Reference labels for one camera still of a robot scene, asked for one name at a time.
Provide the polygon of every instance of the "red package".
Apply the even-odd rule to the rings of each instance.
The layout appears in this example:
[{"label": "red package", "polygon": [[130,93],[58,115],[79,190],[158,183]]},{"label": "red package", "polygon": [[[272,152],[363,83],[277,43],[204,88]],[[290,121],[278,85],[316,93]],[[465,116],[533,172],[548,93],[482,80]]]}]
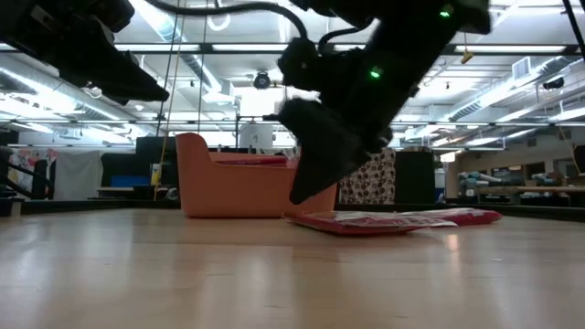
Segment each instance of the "red package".
[{"label": "red package", "polygon": [[283,214],[292,223],[341,235],[405,233],[434,226],[457,226],[439,219],[400,213],[325,212]]},{"label": "red package", "polygon": [[423,216],[426,218],[443,219],[453,222],[458,226],[491,224],[502,218],[502,214],[496,211],[473,208],[413,211],[402,213],[402,215],[414,215]]}]

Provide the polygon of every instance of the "green led light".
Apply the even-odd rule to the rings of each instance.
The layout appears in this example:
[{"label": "green led light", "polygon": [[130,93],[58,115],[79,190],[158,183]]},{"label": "green led light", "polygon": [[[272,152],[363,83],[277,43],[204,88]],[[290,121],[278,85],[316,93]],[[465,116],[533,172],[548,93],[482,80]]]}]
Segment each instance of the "green led light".
[{"label": "green led light", "polygon": [[383,70],[379,67],[374,67],[372,70],[369,71],[369,76],[374,79],[380,79],[382,77]]}]

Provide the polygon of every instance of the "blue object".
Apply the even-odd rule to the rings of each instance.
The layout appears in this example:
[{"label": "blue object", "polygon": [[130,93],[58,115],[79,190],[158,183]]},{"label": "blue object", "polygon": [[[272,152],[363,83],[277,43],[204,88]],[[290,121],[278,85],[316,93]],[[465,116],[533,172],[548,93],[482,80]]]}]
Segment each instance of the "blue object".
[{"label": "blue object", "polygon": [[148,176],[132,176],[132,175],[113,175],[110,180],[111,187],[134,187],[134,186],[149,186],[150,178]]},{"label": "blue object", "polygon": [[439,196],[445,193],[444,187],[435,187],[435,201],[439,201]]}]

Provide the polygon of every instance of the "light wood floor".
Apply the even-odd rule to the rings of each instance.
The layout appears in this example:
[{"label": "light wood floor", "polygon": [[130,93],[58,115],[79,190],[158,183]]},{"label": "light wood floor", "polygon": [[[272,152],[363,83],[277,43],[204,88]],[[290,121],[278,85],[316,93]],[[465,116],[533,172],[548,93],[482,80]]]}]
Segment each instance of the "light wood floor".
[{"label": "light wood floor", "polygon": [[562,329],[585,225],[343,239],[280,220],[116,210],[0,224],[2,329]]}]

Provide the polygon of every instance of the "orange plastic bin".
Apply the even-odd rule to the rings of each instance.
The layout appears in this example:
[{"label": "orange plastic bin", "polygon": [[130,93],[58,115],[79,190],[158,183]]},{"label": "orange plastic bin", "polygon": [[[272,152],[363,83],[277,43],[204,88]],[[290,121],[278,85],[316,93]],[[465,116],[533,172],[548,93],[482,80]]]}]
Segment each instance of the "orange plastic bin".
[{"label": "orange plastic bin", "polygon": [[225,165],[220,160],[250,160],[270,155],[210,153],[203,137],[176,137],[181,208],[191,218],[279,218],[283,212],[331,211],[336,186],[301,205],[289,201],[294,168]]}]

